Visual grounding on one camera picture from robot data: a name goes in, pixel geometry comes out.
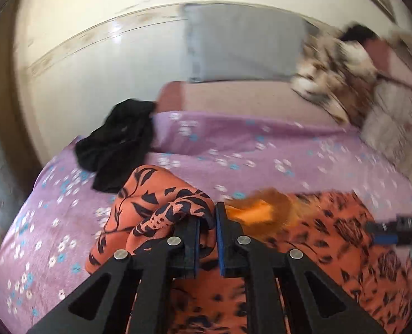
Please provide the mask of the orange black floral blouse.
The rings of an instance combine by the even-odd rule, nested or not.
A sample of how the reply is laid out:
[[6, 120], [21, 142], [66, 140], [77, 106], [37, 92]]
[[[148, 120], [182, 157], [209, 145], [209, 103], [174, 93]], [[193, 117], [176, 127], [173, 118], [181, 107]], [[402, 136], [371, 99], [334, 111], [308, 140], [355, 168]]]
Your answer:
[[[340, 285], [388, 333], [400, 333], [412, 311], [412, 263], [372, 242], [372, 215], [355, 193], [282, 194], [273, 188], [226, 201], [244, 233], [279, 252], [298, 249]], [[171, 294], [171, 333], [245, 333], [240, 278], [219, 274], [213, 201], [202, 190], [153, 165], [137, 167], [112, 205], [85, 268], [94, 273], [115, 251], [148, 252], [183, 218], [197, 216], [206, 255], [195, 280], [177, 280]]]

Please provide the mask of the striped floral cushion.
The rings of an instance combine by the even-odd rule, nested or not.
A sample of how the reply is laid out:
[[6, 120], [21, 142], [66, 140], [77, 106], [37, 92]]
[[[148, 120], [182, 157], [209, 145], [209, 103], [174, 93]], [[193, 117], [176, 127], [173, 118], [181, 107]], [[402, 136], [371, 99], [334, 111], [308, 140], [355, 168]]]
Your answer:
[[390, 78], [376, 85], [361, 139], [412, 180], [412, 85]]

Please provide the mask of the purple floral bed sheet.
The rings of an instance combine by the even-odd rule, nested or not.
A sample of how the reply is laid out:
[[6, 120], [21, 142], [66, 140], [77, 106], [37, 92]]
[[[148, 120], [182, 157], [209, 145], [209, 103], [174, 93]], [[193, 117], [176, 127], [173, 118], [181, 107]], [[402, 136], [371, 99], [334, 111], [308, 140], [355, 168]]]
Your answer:
[[[355, 193], [372, 219], [412, 215], [412, 185], [354, 128], [303, 125], [207, 113], [154, 118], [146, 161], [214, 201], [263, 188], [284, 193]], [[37, 177], [0, 246], [0, 320], [25, 333], [87, 278], [84, 268], [115, 200], [92, 189], [75, 144]]]

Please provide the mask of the pink padded sofa backrest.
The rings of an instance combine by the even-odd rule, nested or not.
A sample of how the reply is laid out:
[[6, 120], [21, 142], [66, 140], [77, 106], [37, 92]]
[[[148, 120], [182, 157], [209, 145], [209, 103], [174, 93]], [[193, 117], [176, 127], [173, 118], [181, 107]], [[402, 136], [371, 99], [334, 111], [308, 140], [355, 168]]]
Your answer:
[[380, 76], [412, 87], [412, 70], [394, 52], [386, 40], [368, 39], [363, 46]]

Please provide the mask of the brown cream floral blanket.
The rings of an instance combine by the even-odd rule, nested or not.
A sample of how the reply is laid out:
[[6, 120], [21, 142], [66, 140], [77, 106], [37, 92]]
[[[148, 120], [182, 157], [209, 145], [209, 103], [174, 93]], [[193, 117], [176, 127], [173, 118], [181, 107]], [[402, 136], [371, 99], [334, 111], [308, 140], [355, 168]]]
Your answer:
[[305, 41], [290, 86], [338, 124], [362, 127], [377, 78], [378, 71], [359, 42], [320, 34]]

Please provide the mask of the black crumpled garment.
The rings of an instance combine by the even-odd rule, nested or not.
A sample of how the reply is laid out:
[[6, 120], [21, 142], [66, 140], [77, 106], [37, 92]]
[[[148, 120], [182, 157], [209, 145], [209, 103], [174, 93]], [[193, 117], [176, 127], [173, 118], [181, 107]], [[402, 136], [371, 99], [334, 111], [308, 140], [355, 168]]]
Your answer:
[[92, 189], [118, 193], [132, 172], [144, 164], [154, 138], [151, 101], [124, 100], [104, 123], [75, 145], [78, 165], [95, 174]]

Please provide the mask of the black garment on headboard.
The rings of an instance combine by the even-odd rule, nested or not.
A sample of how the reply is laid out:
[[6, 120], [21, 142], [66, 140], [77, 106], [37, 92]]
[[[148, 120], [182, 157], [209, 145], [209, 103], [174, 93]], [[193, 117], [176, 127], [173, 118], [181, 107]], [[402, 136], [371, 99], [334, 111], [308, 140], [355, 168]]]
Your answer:
[[362, 24], [353, 24], [344, 31], [339, 40], [341, 41], [356, 41], [363, 45], [366, 41], [377, 39], [378, 35], [371, 29]]

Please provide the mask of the pink quilted mattress cover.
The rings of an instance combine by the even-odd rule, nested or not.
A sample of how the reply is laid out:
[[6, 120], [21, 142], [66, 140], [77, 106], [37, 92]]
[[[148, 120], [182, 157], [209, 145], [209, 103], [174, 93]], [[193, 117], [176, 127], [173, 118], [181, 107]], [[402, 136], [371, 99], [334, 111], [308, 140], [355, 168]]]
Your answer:
[[304, 100], [286, 82], [170, 82], [160, 90], [156, 112], [171, 111], [273, 118], [303, 125], [338, 125], [329, 113]]

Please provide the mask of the grey pillow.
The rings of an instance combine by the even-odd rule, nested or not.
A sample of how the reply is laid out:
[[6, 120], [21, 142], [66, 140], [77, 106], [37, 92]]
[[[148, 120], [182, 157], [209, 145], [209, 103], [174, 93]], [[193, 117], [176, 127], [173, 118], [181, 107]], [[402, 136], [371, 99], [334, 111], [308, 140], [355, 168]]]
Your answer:
[[193, 83], [287, 82], [305, 41], [318, 33], [292, 12], [242, 4], [189, 3], [182, 15]]

